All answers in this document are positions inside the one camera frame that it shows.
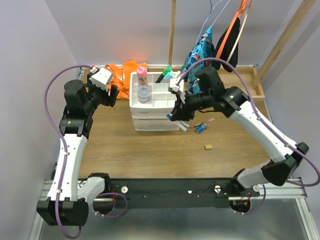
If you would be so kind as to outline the blue capped white marker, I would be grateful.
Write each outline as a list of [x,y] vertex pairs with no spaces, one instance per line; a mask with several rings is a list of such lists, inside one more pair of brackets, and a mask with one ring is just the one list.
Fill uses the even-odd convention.
[[182,124],[181,124],[181,121],[179,120],[171,120],[172,116],[171,114],[167,114],[166,117],[171,121],[173,122],[175,125],[177,125],[181,130],[183,130],[184,132],[187,132],[188,131],[188,128],[187,127],[184,127]]

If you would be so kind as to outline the white plastic drawer organizer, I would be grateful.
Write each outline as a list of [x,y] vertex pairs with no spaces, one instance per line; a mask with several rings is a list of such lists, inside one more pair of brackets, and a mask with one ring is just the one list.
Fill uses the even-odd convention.
[[160,72],[148,72],[146,79],[150,91],[150,99],[146,103],[138,99],[138,77],[133,72],[130,75],[129,107],[133,126],[141,132],[178,131],[179,127],[167,117],[175,105],[176,96],[168,91],[169,83],[156,83]]

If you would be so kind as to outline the light blue highlighter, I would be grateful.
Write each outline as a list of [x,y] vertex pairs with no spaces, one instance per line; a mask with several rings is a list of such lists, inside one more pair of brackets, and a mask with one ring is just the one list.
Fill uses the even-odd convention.
[[172,71],[168,72],[163,79],[161,80],[161,83],[168,83],[174,76],[174,73]]

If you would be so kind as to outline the clear jar of paperclips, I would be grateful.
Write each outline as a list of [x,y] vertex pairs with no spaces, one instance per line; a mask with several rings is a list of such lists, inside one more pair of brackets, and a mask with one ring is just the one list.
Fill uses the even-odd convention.
[[145,104],[151,100],[151,92],[148,86],[139,86],[137,89],[137,100]]

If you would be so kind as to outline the black green highlighter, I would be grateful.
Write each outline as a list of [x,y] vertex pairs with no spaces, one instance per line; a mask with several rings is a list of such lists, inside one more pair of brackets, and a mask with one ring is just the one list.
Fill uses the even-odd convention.
[[168,67],[166,67],[163,72],[159,75],[159,77],[156,79],[156,81],[154,82],[155,84],[160,83],[164,77],[167,75],[167,73],[170,71],[170,69]]

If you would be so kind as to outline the pink capped pen tube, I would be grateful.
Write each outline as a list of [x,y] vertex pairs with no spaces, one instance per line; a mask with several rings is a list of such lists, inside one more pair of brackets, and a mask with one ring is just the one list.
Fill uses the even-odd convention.
[[144,66],[138,66],[136,69],[136,74],[138,87],[148,87],[149,83],[147,80],[147,68]]

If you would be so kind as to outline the black capped white marker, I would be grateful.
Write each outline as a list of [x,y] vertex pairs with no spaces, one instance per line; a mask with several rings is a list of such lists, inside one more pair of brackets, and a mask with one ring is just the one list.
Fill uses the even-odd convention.
[[180,121],[180,123],[186,128],[190,127],[190,125],[188,123],[184,122],[184,121]]

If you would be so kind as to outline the purple capped white marker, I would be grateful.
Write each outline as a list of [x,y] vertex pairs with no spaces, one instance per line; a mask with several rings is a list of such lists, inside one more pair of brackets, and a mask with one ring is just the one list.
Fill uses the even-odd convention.
[[174,79],[177,79],[177,78],[180,76],[180,74],[181,74],[181,71],[178,70],[178,71],[174,74],[173,78],[174,78]]

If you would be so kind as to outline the peach capped white marker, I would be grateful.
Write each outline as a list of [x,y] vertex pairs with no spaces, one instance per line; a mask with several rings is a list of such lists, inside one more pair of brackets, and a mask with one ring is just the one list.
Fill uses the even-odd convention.
[[183,66],[179,69],[179,71],[181,71],[180,75],[181,75],[182,73],[184,73],[184,72],[186,71],[186,66],[183,65]]

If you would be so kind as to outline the teal capped white marker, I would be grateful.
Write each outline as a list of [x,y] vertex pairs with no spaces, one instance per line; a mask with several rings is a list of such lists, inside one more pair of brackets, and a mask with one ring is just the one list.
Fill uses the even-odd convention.
[[167,65],[166,71],[168,73],[173,71],[172,66],[170,64]]

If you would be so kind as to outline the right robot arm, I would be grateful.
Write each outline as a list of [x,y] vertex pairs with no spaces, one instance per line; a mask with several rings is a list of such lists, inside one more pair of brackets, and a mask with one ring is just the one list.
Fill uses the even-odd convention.
[[170,120],[189,121],[196,111],[213,108],[241,125],[263,146],[269,160],[238,171],[229,184],[234,195],[241,196],[258,184],[283,186],[300,165],[300,154],[306,154],[309,147],[286,137],[275,126],[267,128],[269,120],[263,115],[257,116],[259,111],[252,109],[249,96],[237,86],[226,88],[215,68],[203,68],[195,76],[200,87],[196,94],[188,94],[178,79],[170,80],[168,90],[176,96]]

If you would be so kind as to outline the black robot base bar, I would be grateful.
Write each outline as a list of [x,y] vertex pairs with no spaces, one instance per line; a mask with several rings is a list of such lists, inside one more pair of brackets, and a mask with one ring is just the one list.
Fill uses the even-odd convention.
[[96,201],[96,209],[229,208],[232,201],[260,195],[254,185],[243,188],[231,178],[110,178],[104,176],[103,193],[111,202]]

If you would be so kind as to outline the blue grey stamp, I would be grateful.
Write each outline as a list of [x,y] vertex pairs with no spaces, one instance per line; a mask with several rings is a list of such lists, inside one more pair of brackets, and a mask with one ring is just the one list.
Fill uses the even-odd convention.
[[208,123],[204,123],[198,127],[195,128],[195,131],[200,134],[202,133],[204,130],[206,130],[208,128]]

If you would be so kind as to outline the orange red pen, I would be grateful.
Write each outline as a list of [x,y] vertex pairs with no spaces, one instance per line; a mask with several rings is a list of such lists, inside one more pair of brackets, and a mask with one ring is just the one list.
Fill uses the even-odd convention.
[[208,120],[206,120],[206,121],[204,121],[204,122],[195,124],[195,125],[191,126],[190,128],[191,128],[191,129],[194,129],[194,128],[197,128],[197,127],[203,125],[204,123],[207,123],[207,124],[208,124],[208,123],[210,123],[210,122],[212,122],[212,121],[214,121],[214,120],[215,120],[215,118],[211,118],[211,119],[208,119]]

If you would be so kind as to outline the black garment on hanger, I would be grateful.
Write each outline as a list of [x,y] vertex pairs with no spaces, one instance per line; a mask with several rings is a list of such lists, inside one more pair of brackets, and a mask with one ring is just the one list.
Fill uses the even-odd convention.
[[[237,43],[236,48],[230,58],[230,60],[228,60],[228,57],[233,49],[233,46],[235,45],[236,39],[239,35],[240,32],[240,26],[241,26],[241,22],[240,19],[238,18],[234,24],[234,26],[232,27],[232,30],[227,38],[226,44],[223,48],[222,54],[220,56],[221,59],[223,59],[224,61],[228,62],[229,64],[231,64],[234,68],[237,66],[238,64],[238,52],[239,52],[239,44]],[[223,40],[223,37],[226,34],[226,31],[223,33],[223,35],[220,37],[220,39],[218,40],[216,49],[213,52],[213,58],[216,57],[218,48],[221,45],[221,42]],[[216,70],[219,70],[221,68],[221,63],[219,61],[211,61],[211,66],[213,68],[215,68]],[[222,64],[222,67],[229,73],[231,73],[233,70],[231,68],[229,68],[227,65]]]

